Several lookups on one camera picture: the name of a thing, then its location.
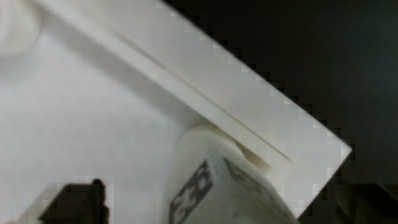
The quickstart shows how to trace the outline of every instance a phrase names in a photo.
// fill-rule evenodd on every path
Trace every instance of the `black object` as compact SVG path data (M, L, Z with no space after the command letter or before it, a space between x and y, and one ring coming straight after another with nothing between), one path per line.
M99 179L92 184L65 185L38 220L44 224L108 224L104 185Z
M398 223L395 185L346 184L337 189L337 222L340 224Z

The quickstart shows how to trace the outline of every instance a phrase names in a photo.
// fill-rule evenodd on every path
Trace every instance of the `dark background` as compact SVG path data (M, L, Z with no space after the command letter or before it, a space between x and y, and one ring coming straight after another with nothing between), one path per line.
M166 2L353 147L299 217L326 224L340 181L398 182L398 1Z

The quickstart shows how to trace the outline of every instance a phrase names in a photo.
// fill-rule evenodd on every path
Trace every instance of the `white surface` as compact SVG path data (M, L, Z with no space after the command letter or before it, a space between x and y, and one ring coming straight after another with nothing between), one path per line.
M24 0L0 1L0 54L13 55L31 46L40 33L40 18Z
M267 162L264 176L298 216L349 153L331 132L157 0L36 1ZM84 13L56 7L65 2ZM93 32L92 15L132 47L115 32Z
M109 223L157 223L175 138L200 119L90 41L44 18L33 49L0 58L0 223L52 183L106 184Z

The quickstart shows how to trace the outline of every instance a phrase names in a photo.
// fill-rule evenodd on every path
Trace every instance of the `black background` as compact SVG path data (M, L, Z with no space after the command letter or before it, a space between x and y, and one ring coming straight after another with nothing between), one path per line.
M166 2L351 144L299 218L330 223L340 180L398 180L398 1Z

